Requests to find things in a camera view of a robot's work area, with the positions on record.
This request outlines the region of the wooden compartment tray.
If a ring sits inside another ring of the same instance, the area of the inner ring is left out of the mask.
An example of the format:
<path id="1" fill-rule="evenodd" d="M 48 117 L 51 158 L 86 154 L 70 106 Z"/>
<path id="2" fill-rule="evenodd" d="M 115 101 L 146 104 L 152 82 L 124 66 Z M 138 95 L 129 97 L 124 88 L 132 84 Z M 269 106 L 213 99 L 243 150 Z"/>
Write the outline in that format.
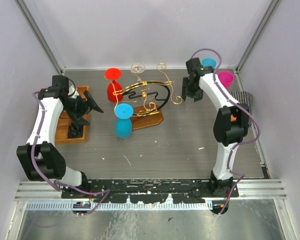
<path id="1" fill-rule="evenodd" d="M 76 87 L 77 93 L 81 96 L 84 102 L 87 101 L 86 96 L 84 95 L 85 91 L 89 91 L 89 86 L 78 86 Z M 90 113 L 87 113 L 82 116 L 86 121 L 90 120 Z M 72 119 L 69 117 L 65 110 L 59 116 L 56 132 L 55 132 L 55 145 L 68 145 L 68 144 L 80 144 L 86 143 L 88 138 L 89 126 L 76 127 Z"/>

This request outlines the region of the light blue wine glass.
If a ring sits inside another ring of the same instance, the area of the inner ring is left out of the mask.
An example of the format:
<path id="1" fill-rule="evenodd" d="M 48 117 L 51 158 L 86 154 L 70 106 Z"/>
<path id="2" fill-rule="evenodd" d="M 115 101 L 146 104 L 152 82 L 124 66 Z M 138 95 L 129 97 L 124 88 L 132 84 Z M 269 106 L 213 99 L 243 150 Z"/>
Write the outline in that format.
<path id="1" fill-rule="evenodd" d="M 215 69 L 217 66 L 217 61 L 214 58 L 207 57 L 201 61 L 201 64 L 203 67 L 212 67 Z"/>

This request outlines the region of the gold wire wine glass rack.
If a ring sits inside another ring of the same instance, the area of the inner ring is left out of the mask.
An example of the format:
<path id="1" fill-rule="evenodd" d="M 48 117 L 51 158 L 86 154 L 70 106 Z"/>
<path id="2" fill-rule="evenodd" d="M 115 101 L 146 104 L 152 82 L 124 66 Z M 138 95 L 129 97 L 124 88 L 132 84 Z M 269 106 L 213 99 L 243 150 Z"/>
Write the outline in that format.
<path id="1" fill-rule="evenodd" d="M 132 122 L 132 130 L 140 130 L 152 126 L 159 125 L 163 121 L 163 115 L 161 109 L 171 101 L 175 105 L 180 105 L 183 100 L 181 96 L 174 96 L 173 81 L 170 80 L 168 74 L 165 72 L 167 65 L 164 62 L 160 62 L 156 66 L 156 70 L 162 73 L 166 81 L 146 81 L 142 82 L 137 80 L 137 83 L 122 87 L 123 99 L 120 102 L 115 103 L 113 112 L 119 104 L 129 104 L 133 108 L 133 115 L 130 118 Z M 165 98 L 158 98 L 159 93 L 157 91 L 149 92 L 149 86 L 163 87 L 167 91 Z"/>

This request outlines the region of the magenta wine glass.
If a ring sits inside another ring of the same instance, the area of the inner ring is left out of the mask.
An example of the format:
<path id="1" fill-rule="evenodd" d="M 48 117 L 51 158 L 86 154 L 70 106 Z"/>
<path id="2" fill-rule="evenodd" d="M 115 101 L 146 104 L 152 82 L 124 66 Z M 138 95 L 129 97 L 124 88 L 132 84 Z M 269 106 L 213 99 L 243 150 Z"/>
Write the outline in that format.
<path id="1" fill-rule="evenodd" d="M 232 85 L 235 77 L 231 72 L 221 71 L 221 72 L 218 73 L 218 79 L 222 83 L 222 85 L 226 89 L 228 89 Z"/>

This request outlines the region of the clear wine glass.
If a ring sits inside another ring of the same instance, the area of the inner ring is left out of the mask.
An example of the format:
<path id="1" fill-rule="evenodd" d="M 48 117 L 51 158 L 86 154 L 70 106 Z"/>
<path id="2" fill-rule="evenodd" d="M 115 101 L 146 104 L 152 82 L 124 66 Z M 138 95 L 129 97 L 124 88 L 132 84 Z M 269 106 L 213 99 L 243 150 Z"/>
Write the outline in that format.
<path id="1" fill-rule="evenodd" d="M 143 62 L 139 62 L 139 61 L 134 62 L 130 66 L 131 74 L 134 75 L 137 78 L 137 80 L 141 83 L 143 82 L 143 80 L 141 79 L 140 74 L 143 73 L 145 71 L 145 69 L 146 69 L 145 64 Z"/>

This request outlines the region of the orange wine glass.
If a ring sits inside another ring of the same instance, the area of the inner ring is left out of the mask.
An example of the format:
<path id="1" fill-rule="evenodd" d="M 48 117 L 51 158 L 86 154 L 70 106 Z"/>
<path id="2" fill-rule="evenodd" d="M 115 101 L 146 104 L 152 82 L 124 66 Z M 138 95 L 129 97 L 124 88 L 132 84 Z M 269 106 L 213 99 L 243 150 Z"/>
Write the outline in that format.
<path id="1" fill-rule="evenodd" d="M 234 116 L 234 115 L 231 115 L 231 117 L 230 117 L 230 121 L 231 122 L 235 122 L 237 120 L 237 117 L 236 116 Z"/>

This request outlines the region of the striped cloth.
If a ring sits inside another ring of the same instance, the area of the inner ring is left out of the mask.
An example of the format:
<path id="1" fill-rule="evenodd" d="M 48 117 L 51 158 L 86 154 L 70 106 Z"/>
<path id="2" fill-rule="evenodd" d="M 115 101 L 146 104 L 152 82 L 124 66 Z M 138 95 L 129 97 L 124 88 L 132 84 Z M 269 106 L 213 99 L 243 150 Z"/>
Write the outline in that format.
<path id="1" fill-rule="evenodd" d="M 247 91 L 231 91 L 231 96 L 240 104 L 246 104 L 250 114 L 253 113 L 253 95 Z"/>

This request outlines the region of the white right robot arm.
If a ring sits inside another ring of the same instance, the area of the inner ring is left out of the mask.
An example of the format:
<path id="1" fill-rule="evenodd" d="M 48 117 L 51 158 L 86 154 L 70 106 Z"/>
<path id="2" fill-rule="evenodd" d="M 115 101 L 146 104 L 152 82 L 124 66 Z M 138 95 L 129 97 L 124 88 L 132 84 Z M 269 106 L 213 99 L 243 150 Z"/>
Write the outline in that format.
<path id="1" fill-rule="evenodd" d="M 249 107 L 239 103 L 222 85 L 215 69 L 202 66 L 199 58 L 186 61 L 188 77 L 182 79 L 181 98 L 195 102 L 207 94 L 215 109 L 213 135 L 218 142 L 216 162 L 211 171 L 208 189 L 215 197 L 221 197 L 233 186 L 233 164 L 239 144 L 248 134 Z"/>

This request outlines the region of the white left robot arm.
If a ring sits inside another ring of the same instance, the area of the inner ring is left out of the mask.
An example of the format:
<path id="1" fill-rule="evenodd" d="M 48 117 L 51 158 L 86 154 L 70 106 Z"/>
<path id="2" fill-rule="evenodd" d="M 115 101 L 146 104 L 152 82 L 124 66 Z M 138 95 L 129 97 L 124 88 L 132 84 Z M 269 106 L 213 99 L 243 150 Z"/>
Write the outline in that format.
<path id="1" fill-rule="evenodd" d="M 52 76 L 51 86 L 34 92 L 38 113 L 26 144 L 18 146 L 16 155 L 29 181 L 46 182 L 55 190 L 72 189 L 78 198 L 93 195 L 84 172 L 66 165 L 65 158 L 55 146 L 59 118 L 66 112 L 75 132 L 89 126 L 84 116 L 91 111 L 102 113 L 88 90 L 82 97 L 75 83 L 64 75 Z"/>

